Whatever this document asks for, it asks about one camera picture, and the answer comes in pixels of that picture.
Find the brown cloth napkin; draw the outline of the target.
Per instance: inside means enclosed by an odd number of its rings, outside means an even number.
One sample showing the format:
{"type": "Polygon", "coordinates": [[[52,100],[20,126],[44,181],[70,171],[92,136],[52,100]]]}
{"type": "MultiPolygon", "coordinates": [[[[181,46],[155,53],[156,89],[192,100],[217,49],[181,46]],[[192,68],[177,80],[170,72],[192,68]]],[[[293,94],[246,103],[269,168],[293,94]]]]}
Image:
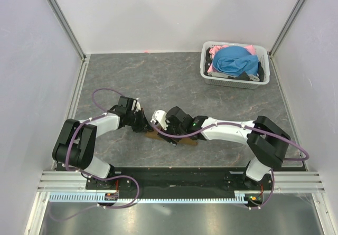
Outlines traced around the brown cloth napkin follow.
{"type": "MultiPolygon", "coordinates": [[[[164,130],[161,126],[156,126],[161,132],[169,134],[169,135],[182,135],[180,133],[176,133],[175,130],[172,127],[168,127],[167,130],[164,130]]],[[[191,145],[196,146],[198,143],[196,140],[193,140],[189,137],[180,137],[180,138],[172,138],[165,136],[163,134],[160,134],[158,131],[156,131],[154,128],[151,129],[151,127],[145,127],[142,132],[145,134],[146,137],[151,139],[157,139],[157,140],[163,140],[166,141],[174,146],[177,144],[183,144],[183,145],[191,145]]]]}

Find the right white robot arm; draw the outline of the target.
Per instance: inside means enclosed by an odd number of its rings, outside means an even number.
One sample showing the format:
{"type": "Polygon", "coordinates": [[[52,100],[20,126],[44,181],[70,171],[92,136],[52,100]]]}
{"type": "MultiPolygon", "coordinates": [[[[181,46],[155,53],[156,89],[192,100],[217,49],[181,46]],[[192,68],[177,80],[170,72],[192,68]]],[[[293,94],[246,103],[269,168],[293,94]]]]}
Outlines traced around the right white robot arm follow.
{"type": "Polygon", "coordinates": [[[168,112],[157,110],[151,122],[160,125],[158,135],[176,144],[183,138],[191,140],[225,140],[247,145],[254,158],[242,176],[243,186],[255,189],[265,174],[281,168],[290,136],[265,116],[250,121],[217,120],[208,116],[192,117],[181,108],[173,107],[168,112]]]}

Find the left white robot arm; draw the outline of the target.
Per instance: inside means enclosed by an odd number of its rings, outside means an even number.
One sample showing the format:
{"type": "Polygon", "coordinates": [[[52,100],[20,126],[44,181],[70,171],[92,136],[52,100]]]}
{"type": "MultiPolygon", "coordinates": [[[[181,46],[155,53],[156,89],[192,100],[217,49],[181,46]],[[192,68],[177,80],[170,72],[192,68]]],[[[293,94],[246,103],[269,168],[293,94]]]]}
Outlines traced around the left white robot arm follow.
{"type": "Polygon", "coordinates": [[[138,100],[121,96],[118,104],[100,116],[86,120],[67,119],[52,158],[68,171],[75,169],[97,177],[100,186],[111,189],[116,183],[115,168],[95,156],[96,138],[125,126],[131,127],[135,133],[153,131],[138,100]]]}

